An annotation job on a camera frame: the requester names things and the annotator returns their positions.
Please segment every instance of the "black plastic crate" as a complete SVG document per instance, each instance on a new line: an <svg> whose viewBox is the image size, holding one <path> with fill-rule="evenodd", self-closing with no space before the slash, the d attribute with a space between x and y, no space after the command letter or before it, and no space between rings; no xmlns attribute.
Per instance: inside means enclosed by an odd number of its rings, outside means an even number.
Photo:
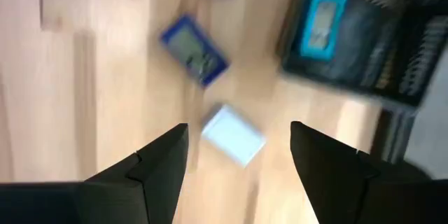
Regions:
<svg viewBox="0 0 448 224"><path fill-rule="evenodd" d="M448 0L353 1L358 3L353 4L352 16L347 18L354 22L349 26L366 28L358 32L339 30L348 34L345 39L337 39L346 43L348 46L342 48L348 50L338 51L330 61L323 62L302 57L298 50L311 0L291 0L277 48L283 70L380 99L388 109L415 111L447 41ZM356 15L367 19L360 20Z"/></svg>

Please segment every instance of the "wooden floor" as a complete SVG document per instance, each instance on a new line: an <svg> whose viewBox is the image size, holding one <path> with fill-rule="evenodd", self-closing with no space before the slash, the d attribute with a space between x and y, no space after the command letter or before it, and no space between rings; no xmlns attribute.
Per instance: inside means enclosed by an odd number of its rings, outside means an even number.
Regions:
<svg viewBox="0 0 448 224"><path fill-rule="evenodd" d="M175 223L316 223L289 151L292 120L368 151L378 107L278 72L288 0L0 0L0 181L85 179L190 124ZM203 91L158 43L194 15L232 61ZM227 102L267 136L242 169L200 139Z"/></svg>

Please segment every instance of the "small white object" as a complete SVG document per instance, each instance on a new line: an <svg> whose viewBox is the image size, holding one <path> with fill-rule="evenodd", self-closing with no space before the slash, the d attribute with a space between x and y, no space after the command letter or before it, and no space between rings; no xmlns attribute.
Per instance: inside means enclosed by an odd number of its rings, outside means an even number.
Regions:
<svg viewBox="0 0 448 224"><path fill-rule="evenodd" d="M243 167L266 143L264 136L228 105L223 105L206 123L202 136Z"/></svg>

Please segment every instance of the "black object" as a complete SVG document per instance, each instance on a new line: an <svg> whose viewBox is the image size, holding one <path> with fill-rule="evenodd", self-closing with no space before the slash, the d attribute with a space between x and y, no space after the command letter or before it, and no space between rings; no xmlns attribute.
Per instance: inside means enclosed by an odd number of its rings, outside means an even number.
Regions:
<svg viewBox="0 0 448 224"><path fill-rule="evenodd" d="M448 223L447 180L375 160L300 122L291 124L290 147L320 224Z"/></svg>
<svg viewBox="0 0 448 224"><path fill-rule="evenodd" d="M447 41L448 0L349 0L330 62L296 53L310 1L290 1L277 46L285 73L379 99L388 109L419 108Z"/></svg>
<svg viewBox="0 0 448 224"><path fill-rule="evenodd" d="M415 115L406 111L382 110L370 154L379 160L398 164L404 160Z"/></svg>
<svg viewBox="0 0 448 224"><path fill-rule="evenodd" d="M187 152L180 124L84 182L0 185L1 222L172 223Z"/></svg>

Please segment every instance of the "blue case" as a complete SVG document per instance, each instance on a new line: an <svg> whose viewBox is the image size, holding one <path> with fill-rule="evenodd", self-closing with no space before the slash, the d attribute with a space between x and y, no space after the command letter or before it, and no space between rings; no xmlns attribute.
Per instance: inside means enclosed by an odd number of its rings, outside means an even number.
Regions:
<svg viewBox="0 0 448 224"><path fill-rule="evenodd" d="M328 44L324 49L318 49L309 47L309 40L312 35L312 28L314 24L314 19L316 18L316 12L319 4L323 1L330 1L337 4L337 9L335 11L335 16L332 21L331 32L328 39ZM342 15L344 14L344 7L348 0L311 0L311 6L307 15L307 22L305 29L303 31L300 54L302 57L310 57L316 60L331 60L333 58L333 53L335 50L337 42L337 34L340 27L340 22Z"/></svg>
<svg viewBox="0 0 448 224"><path fill-rule="evenodd" d="M229 66L221 52L188 15L175 22L160 39L203 87L212 83Z"/></svg>

